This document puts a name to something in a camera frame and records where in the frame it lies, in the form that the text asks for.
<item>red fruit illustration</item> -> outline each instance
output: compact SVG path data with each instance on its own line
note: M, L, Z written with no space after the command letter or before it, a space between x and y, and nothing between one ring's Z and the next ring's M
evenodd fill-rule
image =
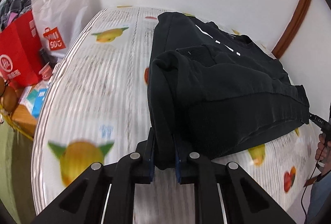
M146 84L148 84L148 70L149 70L149 68L147 67L147 68L145 69L145 73L144 73L144 79L145 79L145 83L146 83Z
M284 191L288 193L292 185L291 175L289 172L285 172L284 174Z

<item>white plastic bag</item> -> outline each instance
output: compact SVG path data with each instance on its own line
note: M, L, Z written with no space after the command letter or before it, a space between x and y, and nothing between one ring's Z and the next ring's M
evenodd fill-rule
M32 0L32 13L43 47L59 58L92 19L88 0Z

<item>green cloth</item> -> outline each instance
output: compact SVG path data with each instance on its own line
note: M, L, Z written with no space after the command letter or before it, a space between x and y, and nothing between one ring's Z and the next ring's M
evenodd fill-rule
M36 216L31 188L32 141L0 124L0 199L18 224Z

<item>fruit illustration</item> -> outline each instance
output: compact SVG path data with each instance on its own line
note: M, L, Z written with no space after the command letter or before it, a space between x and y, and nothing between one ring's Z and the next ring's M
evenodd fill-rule
M297 134L297 137L299 137L299 136L300 136L299 129L296 128L294 131L295 131L295 133Z
M291 186L292 186L291 175L289 172L285 172L285 174L284 174L284 191L286 193L288 193Z
M235 35L240 35L240 33L238 31L233 30L233 29L231 29L231 30L234 32Z
M290 188L294 184L295 175L297 173L296 168L293 166L290 170L290 172L286 171L284 174L284 191L285 193L288 193Z
M116 37L121 36L123 31L125 31L128 28L129 27L116 28L116 29L107 30L107 31L104 31L101 33L94 33L92 35L95 35L97 37L98 42L101 42L101 43L111 42L111 41L114 41Z
M295 174L297 173L297 170L293 166L290 171L290 176L291 176L291 186L293 186L294 179L295 179Z
M48 146L60 161L61 178L64 186L69 186L88 166L94 162L103 164L114 143L96 147L88 141L74 141L68 146L48 142Z
M265 158L265 144L248 149L248 153L250 154L254 165L261 166Z
M188 17L195 17L194 15L190 14L190 13L183 13L185 16L188 16Z
M148 70L149 70L149 68L147 67L145 69L145 73L144 73L144 80L145 80L146 85L148 84Z

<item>printed tablecloth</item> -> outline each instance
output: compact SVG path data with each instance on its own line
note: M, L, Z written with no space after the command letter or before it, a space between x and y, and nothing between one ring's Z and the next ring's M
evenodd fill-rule
M165 11L104 9L61 62L34 136L31 174L37 213L90 163L117 162L147 139L151 124L146 68L157 17ZM312 126L303 125L274 141L214 161L239 163L287 210L311 173L316 144ZM134 223L194 223L193 186L177 184L173 169L156 168L151 185L136 186Z

